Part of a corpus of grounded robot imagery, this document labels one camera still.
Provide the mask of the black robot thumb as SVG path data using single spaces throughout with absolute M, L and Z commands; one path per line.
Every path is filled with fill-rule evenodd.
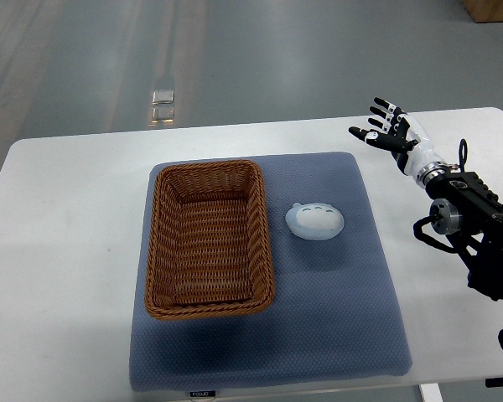
M 414 140 L 408 141 L 406 138 L 374 130 L 365 130 L 356 126 L 351 126 L 349 133 L 371 147 L 392 153 L 406 154 L 415 147 Z

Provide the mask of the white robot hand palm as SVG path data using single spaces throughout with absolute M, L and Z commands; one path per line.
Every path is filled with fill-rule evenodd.
M 445 161 L 435 152 L 433 141 L 415 117 L 400 113 L 391 119 L 390 126 L 389 134 L 412 145 L 407 152 L 392 154 L 404 175 L 411 176 L 418 186 L 425 186 L 433 174 L 445 172 Z

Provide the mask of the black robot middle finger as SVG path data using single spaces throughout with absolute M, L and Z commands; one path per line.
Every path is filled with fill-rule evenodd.
M 387 106 L 386 108 L 371 106 L 370 112 L 373 117 L 370 118 L 371 124 L 397 124 L 398 107 Z

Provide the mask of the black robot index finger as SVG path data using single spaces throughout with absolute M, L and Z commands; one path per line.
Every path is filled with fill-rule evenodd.
M 382 133 L 389 133 L 391 131 L 392 125 L 390 120 L 383 120 L 374 117 L 370 117 L 368 122 L 373 126 L 375 131 Z

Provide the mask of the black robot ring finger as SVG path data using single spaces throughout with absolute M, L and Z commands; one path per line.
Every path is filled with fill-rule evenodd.
M 374 103 L 378 107 L 378 110 L 382 115 L 399 116 L 405 113 L 405 111 L 401 107 L 391 103 L 388 100 L 384 100 L 380 97 L 375 97 Z

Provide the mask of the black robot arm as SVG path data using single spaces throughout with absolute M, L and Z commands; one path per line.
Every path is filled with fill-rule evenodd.
M 503 300 L 503 203 L 475 172 L 468 172 L 468 145 L 459 161 L 445 162 L 419 121 L 379 97 L 370 108 L 370 128 L 349 132 L 371 147 L 388 151 L 399 170 L 414 179 L 433 203 L 413 226 L 417 239 L 456 254 L 469 270 L 468 286 L 493 301 Z

